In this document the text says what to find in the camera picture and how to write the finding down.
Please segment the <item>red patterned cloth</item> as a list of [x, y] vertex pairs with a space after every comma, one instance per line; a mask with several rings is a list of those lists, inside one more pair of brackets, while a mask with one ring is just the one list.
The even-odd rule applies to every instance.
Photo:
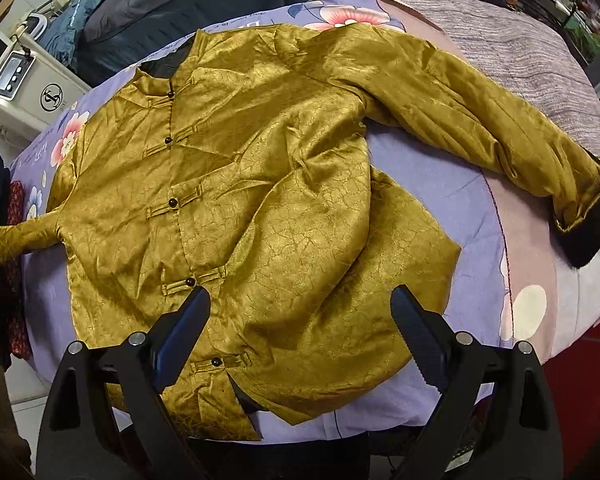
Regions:
[[[23, 216], [24, 189], [20, 181], [12, 181], [9, 185], [6, 222], [9, 226], [20, 223]], [[32, 359], [26, 312], [23, 305], [21, 262], [19, 258], [9, 261], [6, 266], [9, 286], [14, 293], [14, 303], [10, 308], [8, 319], [8, 342], [12, 354], [25, 361]]]

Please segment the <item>white bedside machine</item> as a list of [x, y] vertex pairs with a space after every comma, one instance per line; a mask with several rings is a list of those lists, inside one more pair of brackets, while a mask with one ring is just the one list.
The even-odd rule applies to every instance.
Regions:
[[0, 137], [14, 145], [34, 140], [91, 87], [30, 35], [0, 30]]

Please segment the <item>grey striped blanket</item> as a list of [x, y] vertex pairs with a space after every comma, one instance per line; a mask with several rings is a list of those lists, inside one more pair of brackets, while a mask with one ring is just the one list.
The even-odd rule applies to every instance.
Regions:
[[600, 157], [600, 99], [554, 29], [480, 0], [389, 1], [434, 23], [471, 65]]

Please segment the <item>golden silk padded jacket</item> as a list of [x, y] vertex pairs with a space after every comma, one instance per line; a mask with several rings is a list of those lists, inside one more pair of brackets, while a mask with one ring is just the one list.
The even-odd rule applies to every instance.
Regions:
[[197, 32], [87, 117], [45, 214], [0, 226], [0, 263], [63, 244], [76, 336], [118, 344], [196, 286], [209, 321], [163, 403], [189, 436], [253, 440], [245, 393], [285, 422], [335, 411], [410, 352], [405, 285], [448, 303], [460, 246], [370, 164], [366, 125], [501, 174], [550, 207], [573, 266], [600, 250], [600, 161], [543, 113], [391, 27]]

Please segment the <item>teal blue garment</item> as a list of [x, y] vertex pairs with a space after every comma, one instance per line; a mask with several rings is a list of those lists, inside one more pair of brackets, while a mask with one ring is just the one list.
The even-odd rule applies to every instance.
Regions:
[[51, 56], [76, 71], [76, 49], [86, 22], [105, 0], [71, 0], [65, 10], [50, 21], [36, 42]]

